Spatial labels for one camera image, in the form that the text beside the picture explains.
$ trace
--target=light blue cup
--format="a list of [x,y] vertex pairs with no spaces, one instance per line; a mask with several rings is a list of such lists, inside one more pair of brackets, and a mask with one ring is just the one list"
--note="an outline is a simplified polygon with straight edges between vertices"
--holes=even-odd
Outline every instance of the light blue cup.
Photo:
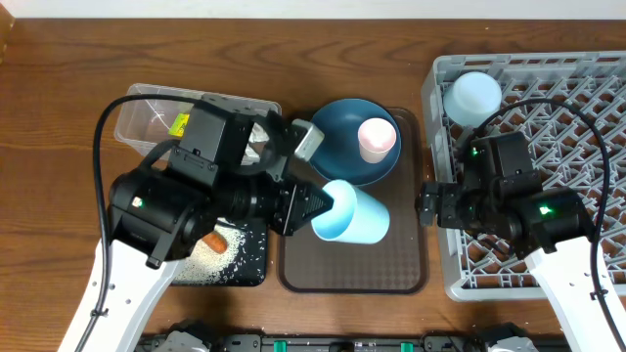
[[314,218],[311,226],[324,241],[373,244],[389,230],[389,211],[379,201],[346,181],[334,180],[322,189],[333,208]]

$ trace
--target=dish rack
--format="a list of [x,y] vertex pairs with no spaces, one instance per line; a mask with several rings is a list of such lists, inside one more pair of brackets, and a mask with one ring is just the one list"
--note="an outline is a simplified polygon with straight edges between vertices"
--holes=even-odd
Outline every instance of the dish rack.
[[[552,98],[573,104],[596,121],[610,155],[610,197],[601,246],[618,294],[626,295],[626,52],[437,58],[422,87],[422,102],[426,140],[440,182],[457,180],[459,166],[453,150],[470,133],[446,115],[442,97],[459,76],[471,71],[487,73],[500,83],[502,107],[529,98]],[[590,213],[596,213],[602,156],[598,141],[581,120],[560,107],[520,107],[497,118],[486,132],[510,131],[521,131],[528,140],[544,189],[568,186],[578,192]],[[545,297],[514,254],[503,255],[460,230],[437,231],[445,289],[452,299]],[[506,241],[491,239],[508,250]]]

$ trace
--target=yellow object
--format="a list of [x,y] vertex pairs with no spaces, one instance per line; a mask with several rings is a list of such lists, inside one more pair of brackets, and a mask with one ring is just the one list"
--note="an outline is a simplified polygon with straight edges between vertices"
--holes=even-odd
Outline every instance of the yellow object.
[[183,137],[185,133],[185,127],[187,127],[187,122],[189,121],[188,113],[179,113],[176,116],[176,120],[169,128],[169,132],[167,132],[171,136]]

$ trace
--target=white backdrop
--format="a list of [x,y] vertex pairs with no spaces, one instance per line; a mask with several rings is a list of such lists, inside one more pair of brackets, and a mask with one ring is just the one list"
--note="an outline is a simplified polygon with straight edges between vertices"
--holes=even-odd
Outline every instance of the white backdrop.
[[626,0],[0,0],[16,18],[606,19]]

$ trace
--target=blue bowl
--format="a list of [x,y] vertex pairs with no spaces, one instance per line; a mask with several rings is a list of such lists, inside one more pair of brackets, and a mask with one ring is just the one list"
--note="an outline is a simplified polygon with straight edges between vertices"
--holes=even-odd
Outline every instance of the blue bowl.
[[[361,157],[357,133],[365,120],[374,117],[391,122],[397,139],[381,162],[371,164]],[[378,104],[363,99],[338,100],[319,109],[311,122],[324,132],[324,141],[310,162],[327,180],[369,185],[383,178],[398,162],[402,146],[400,130],[391,114]]]

